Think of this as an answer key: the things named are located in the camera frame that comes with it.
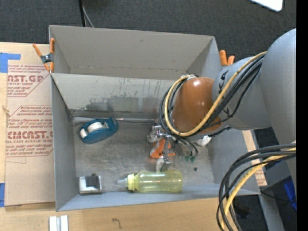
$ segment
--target yellow cable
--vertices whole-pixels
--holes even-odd
[[[287,151],[296,151],[296,147],[294,148],[291,148]],[[271,156],[267,159],[265,159],[263,162],[267,162],[267,161],[270,161],[270,160],[276,160],[276,159],[279,159],[279,158],[283,158],[283,157],[286,157],[285,155],[281,155],[281,156]],[[229,207],[230,205],[232,204],[232,201],[233,199],[235,198],[236,194],[238,193],[238,191],[241,189],[241,187],[245,184],[245,182],[260,168],[264,167],[265,165],[267,165],[268,163],[265,163],[265,164],[261,164],[261,165],[257,165],[255,167],[253,167],[252,169],[250,169],[242,178],[241,180],[235,185],[234,187],[234,190],[232,191],[232,193],[230,194],[227,202],[226,202],[226,205],[225,205],[225,208],[224,208],[224,212],[225,212],[225,215],[228,214],[228,211],[229,211]],[[222,229],[224,229],[224,221],[221,220],[221,226],[222,226]]]
[[[181,137],[187,137],[190,136],[192,134],[194,134],[195,132],[197,132],[206,122],[207,120],[210,118],[210,116],[212,115],[212,113],[214,112],[214,110],[216,109],[216,107],[218,106],[220,100],[223,98],[223,95],[226,93],[227,89],[230,87],[231,83],[234,81],[234,79],[238,76],[238,74],[244,69],[246,68],[250,63],[252,63],[255,59],[257,59],[258,57],[264,55],[266,53],[262,52],[254,57],[252,57],[251,59],[249,59],[245,64],[243,64],[234,74],[233,76],[230,78],[230,80],[227,82],[226,86],[223,88],[223,90],[221,91],[220,95],[217,97],[217,99],[215,100],[215,102],[213,103],[212,107],[210,108],[210,110],[208,111],[208,113],[206,114],[206,116],[203,118],[203,120],[192,130],[188,131],[188,132],[180,132],[176,129],[174,129],[169,121],[169,117],[168,117],[168,102],[169,102],[169,98],[170,95],[173,91],[173,89],[175,88],[175,86],[181,82],[183,79],[186,79],[188,77],[182,77],[180,79],[178,79],[170,88],[167,96],[166,96],[166,100],[165,100],[165,120],[166,120],[166,124],[168,126],[168,128],[176,135],[179,135]]]

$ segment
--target metal bracket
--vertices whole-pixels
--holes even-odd
[[[49,231],[68,231],[68,215],[60,217],[49,217]]]

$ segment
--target small black object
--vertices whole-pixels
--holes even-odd
[[[86,186],[99,188],[98,176],[96,174],[92,174],[91,176],[86,176]]]

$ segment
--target yellow plastic bottle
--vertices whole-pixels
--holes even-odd
[[[126,185],[128,190],[139,192],[180,192],[183,186],[182,173],[179,170],[164,172],[140,172],[136,175],[129,174],[127,178],[117,182]]]

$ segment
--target bottle cap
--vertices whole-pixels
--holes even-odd
[[[134,174],[127,175],[127,188],[131,191],[135,190]]]

